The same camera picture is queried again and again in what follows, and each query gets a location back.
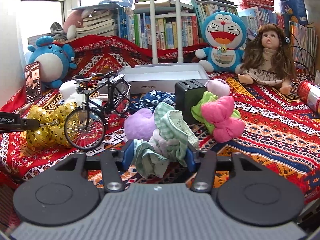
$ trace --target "bicycle's rear wheel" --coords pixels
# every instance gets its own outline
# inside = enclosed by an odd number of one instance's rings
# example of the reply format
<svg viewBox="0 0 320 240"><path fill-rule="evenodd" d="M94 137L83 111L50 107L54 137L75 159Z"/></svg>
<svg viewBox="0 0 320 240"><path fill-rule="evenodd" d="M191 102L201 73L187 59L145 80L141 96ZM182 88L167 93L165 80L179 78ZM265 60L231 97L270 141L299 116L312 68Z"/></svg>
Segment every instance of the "bicycle's rear wheel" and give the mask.
<svg viewBox="0 0 320 240"><path fill-rule="evenodd" d="M64 133L71 146L78 150L90 151L101 145L107 125L108 123L100 111L92 107L86 107L85 110L80 107L67 116Z"/></svg>
<svg viewBox="0 0 320 240"><path fill-rule="evenodd" d="M109 102L111 109L118 114L124 114L130 104L130 91L128 83L119 79L109 91Z"/></svg>

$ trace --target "metal rod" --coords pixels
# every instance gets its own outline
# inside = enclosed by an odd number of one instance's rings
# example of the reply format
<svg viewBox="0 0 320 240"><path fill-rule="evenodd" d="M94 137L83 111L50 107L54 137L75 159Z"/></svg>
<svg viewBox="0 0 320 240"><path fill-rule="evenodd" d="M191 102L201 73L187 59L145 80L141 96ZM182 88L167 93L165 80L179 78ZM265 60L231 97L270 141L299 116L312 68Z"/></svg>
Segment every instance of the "metal rod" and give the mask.
<svg viewBox="0 0 320 240"><path fill-rule="evenodd" d="M158 64L155 0L150 0L152 63Z"/></svg>
<svg viewBox="0 0 320 240"><path fill-rule="evenodd" d="M183 62L183 48L182 48L182 25L181 25L181 7L180 0L176 0L176 22L177 22L177 36L178 36L178 62Z"/></svg>

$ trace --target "gold sequin bow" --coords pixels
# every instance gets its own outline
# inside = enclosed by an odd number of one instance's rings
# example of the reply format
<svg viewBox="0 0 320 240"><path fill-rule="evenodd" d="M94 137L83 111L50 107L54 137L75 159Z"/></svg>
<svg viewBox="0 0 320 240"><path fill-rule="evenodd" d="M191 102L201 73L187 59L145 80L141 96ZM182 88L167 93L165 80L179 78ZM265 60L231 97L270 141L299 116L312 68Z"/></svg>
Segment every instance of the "gold sequin bow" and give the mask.
<svg viewBox="0 0 320 240"><path fill-rule="evenodd" d="M64 122L67 116L76 108L76 103L67 103L48 112L45 109L33 105L30 108L28 118L38 119L40 128L38 130L26 131L27 145L36 150L46 146L50 140L63 146L70 147L64 134Z"/></svg>

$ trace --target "red tin can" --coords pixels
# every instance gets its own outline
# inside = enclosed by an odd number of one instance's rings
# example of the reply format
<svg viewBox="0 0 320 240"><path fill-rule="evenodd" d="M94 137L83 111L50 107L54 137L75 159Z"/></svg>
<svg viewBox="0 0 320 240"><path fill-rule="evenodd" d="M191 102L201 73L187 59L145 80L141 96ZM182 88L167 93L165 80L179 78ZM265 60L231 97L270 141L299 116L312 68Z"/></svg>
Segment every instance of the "red tin can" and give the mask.
<svg viewBox="0 0 320 240"><path fill-rule="evenodd" d="M308 81L300 82L298 96L302 102L309 106L316 113L320 113L320 89Z"/></svg>

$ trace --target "doll's dress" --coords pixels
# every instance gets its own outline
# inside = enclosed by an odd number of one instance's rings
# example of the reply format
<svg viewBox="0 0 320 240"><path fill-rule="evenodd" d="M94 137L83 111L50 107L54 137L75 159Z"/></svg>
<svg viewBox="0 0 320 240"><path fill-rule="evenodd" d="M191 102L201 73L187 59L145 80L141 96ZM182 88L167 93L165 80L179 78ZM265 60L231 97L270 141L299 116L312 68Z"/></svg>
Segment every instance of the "doll's dress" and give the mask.
<svg viewBox="0 0 320 240"><path fill-rule="evenodd" d="M271 66L271 57L276 52L274 49L263 49L264 62L257 69L249 68L242 74L249 75L260 85L276 86L280 85L284 80L277 78L274 68Z"/></svg>

